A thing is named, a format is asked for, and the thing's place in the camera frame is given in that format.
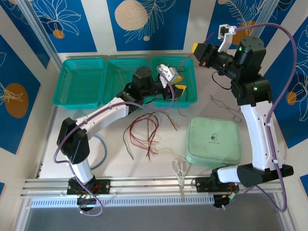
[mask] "white table surface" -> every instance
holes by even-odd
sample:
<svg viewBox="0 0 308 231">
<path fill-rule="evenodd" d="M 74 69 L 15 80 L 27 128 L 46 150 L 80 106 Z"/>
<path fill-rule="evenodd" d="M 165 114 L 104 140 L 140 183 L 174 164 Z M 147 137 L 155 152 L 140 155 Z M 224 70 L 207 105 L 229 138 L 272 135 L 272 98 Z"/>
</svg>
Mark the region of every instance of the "white table surface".
<svg viewBox="0 0 308 231">
<path fill-rule="evenodd" d="M 210 95 L 213 95 L 217 100 L 223 100 L 227 106 L 235 110 L 239 109 L 231 92 L 221 89 L 212 81 L 211 74 L 213 70 L 196 67 L 195 73 L 198 101 L 189 108 L 180 109 L 181 113 L 187 117 L 180 116 L 176 108 L 167 111 L 174 122 L 180 126 L 178 131 L 174 130 L 169 120 L 164 115 L 158 115 L 161 124 L 155 136 L 155 140 L 159 142 L 156 148 L 170 148 L 174 154 L 181 157 L 185 156 L 186 132 L 191 118 L 204 116 L 232 120 L 234 116 L 227 109 L 217 107 L 215 103 L 211 101 Z M 227 78 L 217 76 L 216 80 L 223 86 L 229 86 L 230 81 Z M 59 129 L 62 121 L 67 117 L 76 119 L 92 111 L 93 110 L 66 110 L 62 107 L 57 109 L 50 139 L 47 143 L 40 178 L 69 178 L 72 176 L 66 164 L 55 164 L 52 160 L 53 154 L 57 148 L 56 140 L 58 138 Z M 93 171 L 96 177 L 163 177 L 174 175 L 171 169 L 171 162 L 174 160 L 174 157 L 171 154 L 160 153 L 159 155 L 151 155 L 151 160 L 149 160 L 145 157 L 145 150 L 129 144 L 129 148 L 135 158 L 135 160 L 132 160 L 126 151 L 122 141 L 123 131 L 134 119 L 144 113 L 146 113 L 144 110 L 138 110 L 112 123 L 98 133 L 107 145 L 108 156 L 105 162 Z M 248 164 L 252 161 L 252 150 L 248 129 L 243 116 L 242 119 L 243 121 L 239 123 L 242 136 L 242 160 L 240 165 Z M 308 230 L 308 198 L 299 179 L 300 176 L 308 174 L 308 140 L 301 142 L 291 149 L 287 149 L 277 123 L 275 123 L 275 128 L 280 151 L 285 157 L 286 164 L 292 165 L 295 172 L 293 176 L 287 177 L 284 180 L 287 189 L 288 205 L 293 218 L 298 224 L 299 230 Z M 146 122 L 137 124 L 136 132 L 145 136 Z M 98 139 L 92 138 L 90 140 L 89 155 L 91 166 L 98 163 L 103 155 L 104 150 L 102 144 Z M 64 155 L 59 154 L 58 159 L 65 159 Z M 211 173 L 211 170 L 212 169 L 209 167 L 191 165 L 187 175 L 208 175 Z"/>
</svg>

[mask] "mint green case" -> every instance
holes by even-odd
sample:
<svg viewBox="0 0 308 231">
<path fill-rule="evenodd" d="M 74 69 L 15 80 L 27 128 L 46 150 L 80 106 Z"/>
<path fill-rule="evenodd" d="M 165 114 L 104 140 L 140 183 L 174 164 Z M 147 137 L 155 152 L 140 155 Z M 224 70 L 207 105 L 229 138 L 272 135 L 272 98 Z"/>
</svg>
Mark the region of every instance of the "mint green case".
<svg viewBox="0 0 308 231">
<path fill-rule="evenodd" d="M 205 117 L 192 118 L 187 134 L 186 159 L 209 167 L 236 165 L 242 158 L 237 123 Z"/>
</svg>

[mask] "beige circle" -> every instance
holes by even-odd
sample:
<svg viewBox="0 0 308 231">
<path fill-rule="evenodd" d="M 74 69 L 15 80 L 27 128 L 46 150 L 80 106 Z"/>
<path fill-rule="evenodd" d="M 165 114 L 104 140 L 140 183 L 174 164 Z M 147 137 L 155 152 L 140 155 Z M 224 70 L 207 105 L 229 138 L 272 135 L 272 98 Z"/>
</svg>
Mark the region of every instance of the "beige circle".
<svg viewBox="0 0 308 231">
<path fill-rule="evenodd" d="M 220 4 L 220 5 L 226 4 L 227 1 L 229 1 L 229 0 L 218 0 L 218 4 Z"/>
<path fill-rule="evenodd" d="M 13 4 L 15 4 L 15 5 L 18 4 L 17 0 L 8 0 L 8 1 L 11 2 L 11 3 L 13 3 Z"/>
<path fill-rule="evenodd" d="M 124 30 L 138 30 L 148 21 L 148 13 L 136 0 L 125 0 L 115 10 L 115 20 Z"/>
</svg>

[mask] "wire bundle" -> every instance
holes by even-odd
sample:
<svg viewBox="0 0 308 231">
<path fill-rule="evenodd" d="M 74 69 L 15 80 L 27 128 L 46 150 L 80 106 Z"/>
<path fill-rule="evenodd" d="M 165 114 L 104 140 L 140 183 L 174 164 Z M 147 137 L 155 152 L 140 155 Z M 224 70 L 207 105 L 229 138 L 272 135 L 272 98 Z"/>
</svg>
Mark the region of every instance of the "wire bundle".
<svg viewBox="0 0 308 231">
<path fill-rule="evenodd" d="M 128 144 L 127 142 L 125 141 L 125 133 L 129 130 L 129 141 L 132 143 L 132 145 L 134 145 L 135 147 L 138 147 L 138 148 L 141 148 L 141 149 L 144 149 L 147 151 L 146 153 L 146 157 L 149 158 L 149 160 L 151 159 L 150 157 L 150 154 L 155 154 L 157 155 L 158 154 L 158 151 L 153 147 L 154 144 L 158 144 L 157 141 L 154 141 L 154 137 L 156 135 L 156 132 L 158 130 L 158 127 L 159 127 L 159 120 L 158 120 L 158 117 L 156 115 L 154 115 L 156 112 L 153 112 L 153 113 L 146 113 L 138 118 L 136 118 L 126 129 L 125 131 L 123 132 L 123 142 L 126 146 L 126 150 L 128 152 L 128 154 L 130 155 L 130 157 L 134 160 L 134 157 L 132 155 L 132 153 L 129 151 L 129 148 L 128 148 Z M 177 131 L 177 127 L 175 126 L 175 124 L 173 123 L 172 119 L 170 118 L 170 116 L 167 114 L 167 113 L 164 113 L 164 112 L 160 112 L 160 113 L 163 113 L 165 116 L 168 117 L 170 123 L 172 124 L 172 126 L 174 127 L 174 129 Z M 141 122 L 141 121 L 147 121 L 147 140 L 142 140 L 138 137 L 136 137 L 134 134 L 133 134 L 133 128 L 134 126 Z M 150 123 L 152 123 L 154 125 L 154 129 L 152 132 L 150 132 Z"/>
</svg>

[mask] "scissors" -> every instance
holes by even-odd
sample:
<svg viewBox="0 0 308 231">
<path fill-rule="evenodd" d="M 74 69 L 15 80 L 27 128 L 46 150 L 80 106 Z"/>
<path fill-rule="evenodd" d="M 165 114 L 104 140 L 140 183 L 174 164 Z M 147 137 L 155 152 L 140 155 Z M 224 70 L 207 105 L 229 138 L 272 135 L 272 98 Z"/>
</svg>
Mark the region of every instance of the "scissors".
<svg viewBox="0 0 308 231">
<path fill-rule="evenodd" d="M 185 183 L 185 175 L 188 171 L 188 162 L 187 160 L 173 160 L 172 161 L 172 170 L 178 178 L 180 193 L 182 199 L 184 199 L 184 183 Z"/>
</svg>

